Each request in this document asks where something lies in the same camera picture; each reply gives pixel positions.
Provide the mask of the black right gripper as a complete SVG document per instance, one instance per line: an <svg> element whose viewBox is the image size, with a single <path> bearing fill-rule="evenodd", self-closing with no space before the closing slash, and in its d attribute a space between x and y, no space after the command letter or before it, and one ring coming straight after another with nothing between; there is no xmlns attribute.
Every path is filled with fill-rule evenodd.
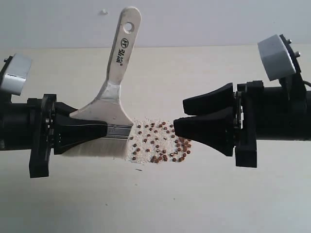
<svg viewBox="0 0 311 233"><path fill-rule="evenodd" d="M235 145L235 165L257 167L257 141L309 141L311 92L305 84L285 88L265 87L262 81L238 85L242 128ZM173 121L175 134L205 144L225 156L233 155L233 83L183 100L184 113Z"/></svg>

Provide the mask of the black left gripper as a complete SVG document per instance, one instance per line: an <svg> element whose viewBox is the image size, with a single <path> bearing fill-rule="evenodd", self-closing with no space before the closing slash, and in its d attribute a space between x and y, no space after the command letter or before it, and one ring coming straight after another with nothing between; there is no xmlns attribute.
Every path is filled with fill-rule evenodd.
<svg viewBox="0 0 311 233"><path fill-rule="evenodd" d="M55 94L29 98L26 103L2 100L0 150L30 150L30 177L48 177L52 146L58 155L107 135L106 122L71 118L75 111L76 108L56 102Z"/></svg>

